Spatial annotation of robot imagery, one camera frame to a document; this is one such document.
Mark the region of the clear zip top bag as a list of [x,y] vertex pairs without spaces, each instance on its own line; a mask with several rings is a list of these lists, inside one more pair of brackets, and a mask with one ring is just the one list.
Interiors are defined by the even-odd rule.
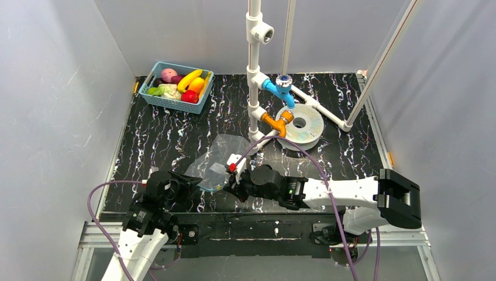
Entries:
[[202,191],[219,191],[229,179],[227,165],[237,161],[230,160],[232,155],[241,155],[249,146],[249,141],[242,136],[219,134],[207,152],[188,167],[185,175],[201,178],[198,186]]

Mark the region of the light blue plastic basket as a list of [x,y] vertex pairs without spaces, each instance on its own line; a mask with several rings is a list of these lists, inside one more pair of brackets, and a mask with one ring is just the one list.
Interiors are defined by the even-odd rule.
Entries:
[[168,109],[175,109],[179,111],[189,112],[192,114],[200,114],[213,87],[213,80],[214,80],[213,72],[209,70],[202,71],[200,77],[206,79],[207,85],[206,88],[203,90],[199,98],[199,101],[194,104],[180,100],[172,100],[165,97],[148,95],[147,91],[149,90],[149,88],[153,86],[153,82],[155,81],[155,79],[161,77],[161,72],[166,68],[174,69],[180,75],[189,74],[190,72],[193,72],[194,70],[197,69],[195,67],[189,67],[189,66],[183,66],[179,64],[172,64],[172,63],[159,61],[153,66],[149,75],[146,77],[145,81],[140,86],[138,93],[150,105],[160,106]]

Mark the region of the red toy apple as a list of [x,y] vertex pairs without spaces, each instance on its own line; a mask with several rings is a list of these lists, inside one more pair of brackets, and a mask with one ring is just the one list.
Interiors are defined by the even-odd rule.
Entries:
[[199,101],[199,94],[193,90],[186,90],[181,95],[181,101],[196,104]]

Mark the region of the yellow toy banana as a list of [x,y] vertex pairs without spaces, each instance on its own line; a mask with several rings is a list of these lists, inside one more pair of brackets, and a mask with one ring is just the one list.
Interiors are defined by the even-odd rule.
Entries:
[[177,90],[180,92],[180,93],[184,93],[186,90],[188,90],[188,85],[190,84],[190,82],[196,78],[196,77],[201,77],[201,74],[203,73],[203,70],[201,69],[197,69],[197,70],[194,70],[192,72],[190,72],[189,74],[187,74],[181,81],[180,83],[177,84]]

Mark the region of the orange toy mango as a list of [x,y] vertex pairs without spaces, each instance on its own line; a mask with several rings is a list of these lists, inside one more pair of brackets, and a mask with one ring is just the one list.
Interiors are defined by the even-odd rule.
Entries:
[[194,78],[190,84],[188,85],[188,91],[191,90],[196,94],[200,94],[201,90],[204,87],[205,80],[201,77]]

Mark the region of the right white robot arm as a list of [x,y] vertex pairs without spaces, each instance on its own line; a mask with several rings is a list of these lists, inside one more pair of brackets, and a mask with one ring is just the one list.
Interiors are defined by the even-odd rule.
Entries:
[[383,225],[403,229],[422,226],[420,186],[391,169],[356,180],[317,180],[282,176],[269,165],[230,174],[223,190],[245,202],[249,197],[278,202],[288,210],[348,206],[344,232],[360,235]]

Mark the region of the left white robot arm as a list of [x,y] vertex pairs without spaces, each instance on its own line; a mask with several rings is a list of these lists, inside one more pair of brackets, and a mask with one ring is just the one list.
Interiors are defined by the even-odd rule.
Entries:
[[126,212],[118,241],[110,240],[114,253],[103,280],[143,280],[163,246],[172,245],[180,254],[183,244],[197,243],[197,225],[179,223],[167,206],[189,202],[201,181],[173,171],[155,171],[140,182],[144,189]]

